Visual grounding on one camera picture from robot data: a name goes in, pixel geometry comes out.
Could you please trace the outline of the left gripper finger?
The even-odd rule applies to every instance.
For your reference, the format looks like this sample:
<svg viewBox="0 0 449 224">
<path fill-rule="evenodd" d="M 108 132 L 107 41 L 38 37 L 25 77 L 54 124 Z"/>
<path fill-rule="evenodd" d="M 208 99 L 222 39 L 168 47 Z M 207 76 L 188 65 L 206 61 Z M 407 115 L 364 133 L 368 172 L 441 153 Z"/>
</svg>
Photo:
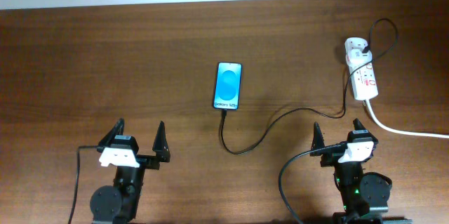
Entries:
<svg viewBox="0 0 449 224">
<path fill-rule="evenodd" d="M 124 125 L 124 119 L 120 118 L 117 123 L 115 123 L 113 128 L 106 134 L 106 136 L 98 143 L 97 149 L 105 149 L 110 146 L 111 141 L 115 138 L 115 136 L 123 134 Z"/>
<path fill-rule="evenodd" d="M 156 158 L 160 162 L 168 163 L 170 161 L 170 150 L 166 140 L 165 124 L 163 121 L 159 123 L 152 150 L 156 153 Z"/>
</svg>

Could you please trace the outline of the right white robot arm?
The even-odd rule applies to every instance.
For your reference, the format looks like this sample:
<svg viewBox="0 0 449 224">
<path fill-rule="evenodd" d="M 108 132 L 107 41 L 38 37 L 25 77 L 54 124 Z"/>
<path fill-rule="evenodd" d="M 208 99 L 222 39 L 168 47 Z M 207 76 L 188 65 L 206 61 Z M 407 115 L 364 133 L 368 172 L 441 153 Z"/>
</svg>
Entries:
<svg viewBox="0 0 449 224">
<path fill-rule="evenodd" d="M 353 124 L 345 141 L 326 146 L 319 124 L 314 123 L 311 156 L 319 156 L 322 167 L 334 168 L 334 184 L 344 207 L 333 214 L 334 223 L 381 223 L 382 214 L 389 210 L 392 180 L 363 171 L 362 164 L 373 157 L 378 139 L 358 119 Z"/>
</svg>

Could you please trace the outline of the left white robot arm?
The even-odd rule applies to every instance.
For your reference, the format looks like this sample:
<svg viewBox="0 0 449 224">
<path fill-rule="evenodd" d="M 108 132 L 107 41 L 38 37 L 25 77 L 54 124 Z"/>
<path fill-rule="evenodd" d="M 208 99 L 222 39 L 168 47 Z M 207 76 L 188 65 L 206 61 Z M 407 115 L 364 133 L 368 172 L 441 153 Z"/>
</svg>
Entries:
<svg viewBox="0 0 449 224">
<path fill-rule="evenodd" d="M 120 118 L 97 146 L 100 165 L 115 166 L 116 174 L 112 185 L 98 188 L 91 197 L 94 223 L 128 223 L 133 220 L 138 211 L 145 171 L 158 170 L 161 163 L 170 161 L 163 121 L 156 132 L 153 155 L 138 153 L 137 140 L 123 134 L 124 125 L 124 119 Z"/>
</svg>

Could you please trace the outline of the blue Galaxy smartphone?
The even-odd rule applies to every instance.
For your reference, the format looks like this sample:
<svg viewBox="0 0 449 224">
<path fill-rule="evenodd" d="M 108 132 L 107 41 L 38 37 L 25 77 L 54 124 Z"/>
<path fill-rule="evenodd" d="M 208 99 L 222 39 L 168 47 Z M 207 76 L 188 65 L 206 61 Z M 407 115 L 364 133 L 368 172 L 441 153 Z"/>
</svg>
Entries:
<svg viewBox="0 0 449 224">
<path fill-rule="evenodd" d="M 219 62 L 213 97 L 213 107 L 221 110 L 237 110 L 241 87 L 242 64 Z"/>
</svg>

